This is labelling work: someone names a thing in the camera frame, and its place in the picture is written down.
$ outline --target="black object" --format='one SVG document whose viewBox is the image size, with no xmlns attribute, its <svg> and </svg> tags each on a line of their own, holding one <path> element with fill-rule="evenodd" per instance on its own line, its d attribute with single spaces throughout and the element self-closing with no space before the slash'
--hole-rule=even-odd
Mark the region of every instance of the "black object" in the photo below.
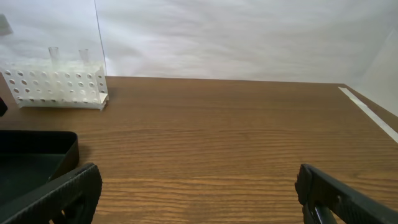
<svg viewBox="0 0 398 224">
<path fill-rule="evenodd" d="M 86 164 L 1 207 L 0 223 L 89 224 L 101 188 L 97 166 Z"/>
<path fill-rule="evenodd" d="M 77 135 L 61 131 L 0 131 L 0 207 L 73 170 Z"/>
<path fill-rule="evenodd" d="M 7 109 L 8 108 L 6 103 L 0 97 L 0 116 L 3 116 L 6 113 Z"/>
<path fill-rule="evenodd" d="M 301 165 L 295 189 L 305 224 L 336 223 L 330 211 L 347 224 L 398 223 L 397 212 L 308 164 Z"/>
</svg>

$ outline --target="brown tabletop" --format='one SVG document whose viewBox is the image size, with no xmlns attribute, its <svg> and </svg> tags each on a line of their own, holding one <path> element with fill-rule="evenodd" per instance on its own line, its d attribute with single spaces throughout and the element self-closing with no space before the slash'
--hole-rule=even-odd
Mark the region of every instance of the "brown tabletop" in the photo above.
<svg viewBox="0 0 398 224">
<path fill-rule="evenodd" d="M 309 163 L 398 210 L 398 144 L 338 84 L 107 77 L 103 110 L 18 109 L 0 129 L 74 131 L 103 191 L 93 223 L 302 223 Z M 397 119 L 370 101 L 396 128 Z"/>
</svg>

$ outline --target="white tape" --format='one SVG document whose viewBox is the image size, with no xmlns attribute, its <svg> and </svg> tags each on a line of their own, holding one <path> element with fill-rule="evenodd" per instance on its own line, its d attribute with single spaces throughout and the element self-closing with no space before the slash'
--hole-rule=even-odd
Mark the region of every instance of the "white tape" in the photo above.
<svg viewBox="0 0 398 224">
<path fill-rule="evenodd" d="M 398 134 L 386 123 L 384 122 L 377 114 L 375 114 L 372 110 L 368 108 L 361 100 L 359 100 L 355 95 L 352 94 L 347 88 L 339 89 L 346 94 L 361 110 L 363 110 L 381 129 L 383 129 L 390 137 L 398 143 Z"/>
</svg>

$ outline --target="perforated white rack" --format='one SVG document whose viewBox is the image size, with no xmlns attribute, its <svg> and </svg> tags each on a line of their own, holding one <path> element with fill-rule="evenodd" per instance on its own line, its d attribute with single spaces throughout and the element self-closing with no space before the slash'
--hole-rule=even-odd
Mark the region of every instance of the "perforated white rack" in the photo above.
<svg viewBox="0 0 398 224">
<path fill-rule="evenodd" d="M 0 72 L 19 107 L 102 110 L 109 100 L 102 67 L 78 72 L 0 68 Z"/>
</svg>

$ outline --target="wood grain surface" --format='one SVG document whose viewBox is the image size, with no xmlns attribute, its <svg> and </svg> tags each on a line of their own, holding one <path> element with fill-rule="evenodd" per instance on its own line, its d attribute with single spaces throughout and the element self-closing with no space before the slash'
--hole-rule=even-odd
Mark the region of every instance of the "wood grain surface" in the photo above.
<svg viewBox="0 0 398 224">
<path fill-rule="evenodd" d="M 80 163 L 97 164 L 104 182 L 93 223 L 302 223 L 302 163 L 398 210 L 398 145 L 344 85 L 107 82 L 104 111 L 17 109 L 0 79 L 0 129 L 78 134 Z"/>
</svg>

